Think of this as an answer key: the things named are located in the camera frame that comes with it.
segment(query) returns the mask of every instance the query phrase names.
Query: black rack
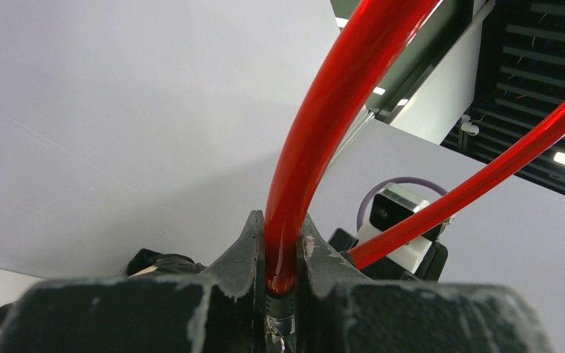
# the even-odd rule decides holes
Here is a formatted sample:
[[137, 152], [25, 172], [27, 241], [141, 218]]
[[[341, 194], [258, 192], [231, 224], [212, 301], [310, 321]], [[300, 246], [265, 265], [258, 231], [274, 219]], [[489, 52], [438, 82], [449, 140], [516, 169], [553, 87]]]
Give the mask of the black rack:
[[[475, 100], [480, 133], [454, 126], [442, 143], [489, 163], [565, 100], [565, 0], [504, 1], [484, 23]], [[516, 175], [565, 195], [565, 137]]]

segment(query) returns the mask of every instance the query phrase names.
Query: red tube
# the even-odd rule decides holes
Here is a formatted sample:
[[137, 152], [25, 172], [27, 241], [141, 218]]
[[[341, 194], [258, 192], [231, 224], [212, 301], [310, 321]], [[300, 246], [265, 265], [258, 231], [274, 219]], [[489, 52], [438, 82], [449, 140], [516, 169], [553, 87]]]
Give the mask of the red tube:
[[349, 254], [359, 269], [432, 229], [506, 180], [565, 135], [565, 102], [507, 151], [456, 189]]
[[349, 125], [441, 0], [364, 0], [322, 64], [282, 148], [265, 215], [266, 282], [283, 295], [296, 278], [308, 205]]

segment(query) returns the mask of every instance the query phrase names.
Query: black machine part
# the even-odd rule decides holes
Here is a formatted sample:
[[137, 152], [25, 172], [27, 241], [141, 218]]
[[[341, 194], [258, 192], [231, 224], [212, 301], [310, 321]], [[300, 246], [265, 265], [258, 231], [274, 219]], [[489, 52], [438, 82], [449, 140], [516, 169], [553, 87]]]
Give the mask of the black machine part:
[[[412, 216], [430, 203], [422, 196], [396, 183], [388, 183], [374, 196], [369, 213], [369, 226], [379, 232], [395, 226]], [[442, 222], [422, 235], [431, 242], [429, 249], [423, 254], [419, 267], [413, 272], [403, 268], [389, 257], [383, 257], [367, 268], [361, 270], [372, 279], [392, 279], [403, 281], [438, 281], [447, 262], [448, 251], [438, 241], [451, 219]], [[358, 245], [359, 240], [343, 229], [337, 229], [328, 243], [338, 252], [346, 252]]]
[[[262, 237], [263, 214], [253, 211], [199, 274], [39, 283], [8, 314], [0, 353], [267, 352]], [[296, 336], [284, 352], [552, 352], [512, 290], [374, 281], [309, 217], [297, 269]]]

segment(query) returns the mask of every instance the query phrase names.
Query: white connector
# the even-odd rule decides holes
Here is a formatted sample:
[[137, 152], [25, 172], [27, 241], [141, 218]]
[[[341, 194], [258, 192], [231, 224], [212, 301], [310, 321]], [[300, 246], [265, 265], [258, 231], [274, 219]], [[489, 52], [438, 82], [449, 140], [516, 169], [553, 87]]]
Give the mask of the white connector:
[[461, 121], [460, 130], [466, 132], [471, 136], [476, 136], [477, 134], [480, 133], [480, 127], [478, 125], [473, 124], [478, 121], [471, 121], [471, 117], [468, 116], [467, 114], [463, 114], [460, 117], [460, 121]]
[[[358, 238], [358, 242], [361, 244], [376, 237], [380, 233], [382, 232], [378, 228], [374, 227], [369, 221], [366, 221], [358, 230], [356, 238]], [[414, 274], [431, 246], [431, 241], [423, 236], [419, 236], [388, 254], [386, 257], [393, 260], [397, 265], [402, 266], [406, 271]]]

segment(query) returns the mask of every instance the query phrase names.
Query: gray wall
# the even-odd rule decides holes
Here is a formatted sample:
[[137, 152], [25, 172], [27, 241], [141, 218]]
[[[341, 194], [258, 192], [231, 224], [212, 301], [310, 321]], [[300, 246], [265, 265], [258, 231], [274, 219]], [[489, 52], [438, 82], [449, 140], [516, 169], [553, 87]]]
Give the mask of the gray wall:
[[216, 259], [338, 33], [328, 0], [0, 0], [0, 268]]
[[[353, 231], [360, 200], [378, 182], [415, 176], [454, 188], [482, 167], [373, 121], [330, 168], [310, 214], [325, 238], [336, 227]], [[565, 196], [513, 176], [461, 211], [442, 238], [449, 249], [442, 282], [517, 289], [538, 310], [558, 352], [565, 352]]]

